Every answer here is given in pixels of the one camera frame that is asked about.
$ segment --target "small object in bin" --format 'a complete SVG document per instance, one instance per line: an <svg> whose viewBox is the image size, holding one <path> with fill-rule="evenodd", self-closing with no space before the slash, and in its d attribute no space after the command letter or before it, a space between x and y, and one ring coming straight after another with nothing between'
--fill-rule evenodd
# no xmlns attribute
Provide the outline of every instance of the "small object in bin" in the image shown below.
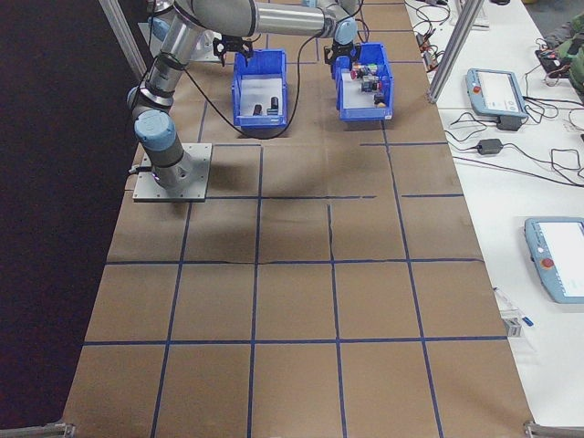
<svg viewBox="0 0 584 438"><path fill-rule="evenodd" d="M375 95L373 96L373 105L375 105L377 108L383 108L385 107L385 96L383 96L383 93L377 92L375 93Z"/></svg>
<svg viewBox="0 0 584 438"><path fill-rule="evenodd" d="M369 64L363 66L361 64L354 64L353 69L350 71L351 79L363 79L366 76L377 76L377 65Z"/></svg>
<svg viewBox="0 0 584 438"><path fill-rule="evenodd" d="M364 93L371 93L372 91L381 90L380 79L377 76L367 75L363 77L361 82L361 91Z"/></svg>

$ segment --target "screen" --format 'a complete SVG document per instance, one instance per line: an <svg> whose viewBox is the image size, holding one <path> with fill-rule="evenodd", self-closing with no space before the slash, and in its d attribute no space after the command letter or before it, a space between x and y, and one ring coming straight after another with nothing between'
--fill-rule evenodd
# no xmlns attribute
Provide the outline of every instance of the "screen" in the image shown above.
<svg viewBox="0 0 584 438"><path fill-rule="evenodd" d="M575 222L540 222L539 227L565 296L584 297L584 226Z"/></svg>
<svg viewBox="0 0 584 438"><path fill-rule="evenodd" d="M478 80L489 110L520 112L510 75L479 71Z"/></svg>

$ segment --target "red emergency stop button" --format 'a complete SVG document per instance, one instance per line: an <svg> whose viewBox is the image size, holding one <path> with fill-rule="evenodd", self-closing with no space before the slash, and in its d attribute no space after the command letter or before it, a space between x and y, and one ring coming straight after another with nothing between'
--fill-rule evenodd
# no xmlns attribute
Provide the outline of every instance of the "red emergency stop button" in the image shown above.
<svg viewBox="0 0 584 438"><path fill-rule="evenodd" d="M550 269L554 266L554 261L551 258L543 258L540 263L545 269Z"/></svg>

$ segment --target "power adapter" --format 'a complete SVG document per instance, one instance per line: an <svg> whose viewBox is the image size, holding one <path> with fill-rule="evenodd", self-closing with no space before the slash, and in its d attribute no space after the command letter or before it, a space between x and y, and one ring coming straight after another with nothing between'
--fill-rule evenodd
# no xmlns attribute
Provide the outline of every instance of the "power adapter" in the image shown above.
<svg viewBox="0 0 584 438"><path fill-rule="evenodd" d="M481 155L497 155L503 149L503 143L499 139L480 140L476 150Z"/></svg>

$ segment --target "metal frame post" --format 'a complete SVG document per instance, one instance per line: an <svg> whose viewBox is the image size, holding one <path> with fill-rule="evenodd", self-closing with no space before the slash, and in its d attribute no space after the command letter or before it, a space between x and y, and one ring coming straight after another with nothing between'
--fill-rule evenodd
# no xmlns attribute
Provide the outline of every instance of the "metal frame post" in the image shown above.
<svg viewBox="0 0 584 438"><path fill-rule="evenodd" d="M134 73L136 80L140 80L146 71L146 64L138 49L136 40L131 34L128 21L121 10L118 0L99 0L99 3L108 18L113 33L120 43L121 50L124 52L126 59L128 59L131 71Z"/></svg>
<svg viewBox="0 0 584 438"><path fill-rule="evenodd" d="M547 427L534 422L525 423L528 438L584 438L582 427Z"/></svg>
<svg viewBox="0 0 584 438"><path fill-rule="evenodd" d="M460 51L463 49L464 41L466 41L468 33L471 31L476 17L481 10L483 1L484 0L467 0L464 5L463 10L458 17L458 21L456 22L456 26L454 26L453 34L448 41L448 45L446 45L440 65L436 69L436 75L434 76L430 89L428 90L428 100L431 103L436 103L440 97L440 93L442 93L446 80L448 80L453 70L454 62L456 62Z"/></svg>

